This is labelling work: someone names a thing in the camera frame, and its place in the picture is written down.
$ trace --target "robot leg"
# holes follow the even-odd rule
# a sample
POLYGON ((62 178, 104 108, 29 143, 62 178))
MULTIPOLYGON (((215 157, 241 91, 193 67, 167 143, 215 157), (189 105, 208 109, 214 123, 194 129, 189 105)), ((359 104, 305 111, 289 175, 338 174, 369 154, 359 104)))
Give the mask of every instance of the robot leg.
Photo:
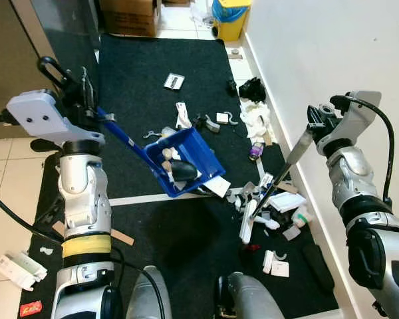
MULTIPOLYGON (((168 298, 166 283, 160 271, 155 266, 146 266, 144 270, 151 275, 158 286, 166 319, 172 319, 170 299, 168 298)), ((127 309, 126 319, 160 319, 160 308, 158 307, 154 288, 143 274, 139 275, 136 285, 134 286, 127 309)))

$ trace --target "white plastic debris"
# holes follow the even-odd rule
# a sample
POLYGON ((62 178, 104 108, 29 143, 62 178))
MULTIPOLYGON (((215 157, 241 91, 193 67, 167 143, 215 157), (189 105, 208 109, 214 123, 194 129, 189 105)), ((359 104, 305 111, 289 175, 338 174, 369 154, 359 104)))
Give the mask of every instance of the white plastic debris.
POLYGON ((47 269, 24 252, 6 252, 0 257, 0 273, 22 289, 33 291, 31 286, 47 276, 47 269))
POLYGON ((272 276, 290 277, 290 265, 286 261, 272 261, 271 267, 272 276))
POLYGON ((291 220, 298 228, 303 227, 313 220, 313 215, 307 211, 306 205, 301 205, 291 216, 291 220))
POLYGON ((283 193, 270 196, 265 206, 268 206, 270 204, 274 206, 274 208, 279 212, 285 213, 286 211, 297 208, 301 205, 304 205, 305 203, 306 199, 302 195, 292 194, 288 191, 285 191, 283 193))
POLYGON ((183 102, 177 102, 176 108, 178 109, 178 120, 176 122, 176 128, 191 128, 192 123, 188 118, 186 104, 183 102))
POLYGON ((262 218, 260 216, 256 216, 256 217, 254 217, 254 221, 257 222, 257 223, 265 224, 265 226, 267 228, 269 228, 269 229, 271 229, 273 231, 280 227, 279 223, 277 221, 274 221, 273 219, 267 220, 267 219, 264 219, 264 218, 262 218))
POLYGON ((47 256, 50 256, 53 254, 53 249, 52 248, 46 248, 46 247, 40 247, 40 253, 44 253, 47 256))
POLYGON ((273 261, 273 252, 266 251, 265 252, 265 259, 263 260, 263 272, 265 274, 269 274, 272 268, 272 261, 273 261))
POLYGON ((282 233, 288 241, 293 240, 295 237, 300 235, 300 229, 296 225, 291 225, 286 231, 282 233))
POLYGON ((251 232, 253 231, 254 220, 250 216, 254 213, 257 207, 256 200, 252 199, 245 206, 244 216, 242 218, 241 229, 239 230, 239 238, 241 238, 243 244, 248 244, 251 238, 251 232))

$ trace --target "small white box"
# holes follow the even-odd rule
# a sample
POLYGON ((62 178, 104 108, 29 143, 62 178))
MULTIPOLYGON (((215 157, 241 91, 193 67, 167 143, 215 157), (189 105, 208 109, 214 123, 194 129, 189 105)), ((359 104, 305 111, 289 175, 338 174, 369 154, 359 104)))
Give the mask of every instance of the small white box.
POLYGON ((229 123, 229 114, 226 113, 216 113, 215 121, 219 124, 229 123))
POLYGON ((183 75, 170 73, 167 76, 167 80, 164 83, 165 88, 171 88, 172 90, 179 90, 182 87, 185 77, 183 75))
POLYGON ((287 278, 290 277, 290 264, 286 261, 273 261, 271 275, 287 278))

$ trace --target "white card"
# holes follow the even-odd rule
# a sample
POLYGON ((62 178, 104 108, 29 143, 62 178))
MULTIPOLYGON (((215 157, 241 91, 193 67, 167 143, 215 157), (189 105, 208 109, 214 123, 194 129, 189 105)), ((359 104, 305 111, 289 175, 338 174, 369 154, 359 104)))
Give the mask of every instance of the white card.
POLYGON ((273 261, 272 276, 280 276, 280 277, 290 277, 290 265, 286 261, 273 261))
POLYGON ((184 80, 185 77, 183 75, 170 73, 164 83, 164 87, 171 88, 172 90, 179 90, 184 80))
POLYGON ((217 176, 212 178, 211 180, 204 183, 204 185, 212 192, 219 195, 221 198, 224 198, 226 195, 229 186, 231 185, 226 179, 222 176, 217 176))

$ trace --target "white tape line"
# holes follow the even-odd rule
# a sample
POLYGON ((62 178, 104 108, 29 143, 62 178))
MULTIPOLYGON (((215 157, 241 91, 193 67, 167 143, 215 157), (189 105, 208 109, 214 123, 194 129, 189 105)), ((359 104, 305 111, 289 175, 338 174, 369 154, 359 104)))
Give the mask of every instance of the white tape line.
MULTIPOLYGON (((232 192, 238 194, 242 187, 231 188, 232 192)), ((112 198, 109 200, 111 206, 122 206, 122 205, 133 205, 133 204, 141 204, 141 203, 152 203, 154 201, 173 201, 178 199, 192 199, 192 198, 200 198, 200 197, 209 197, 208 195, 196 195, 191 193, 185 193, 178 197, 169 197, 166 194, 155 194, 155 195, 144 195, 144 196, 133 196, 133 197, 121 197, 121 198, 112 198)))

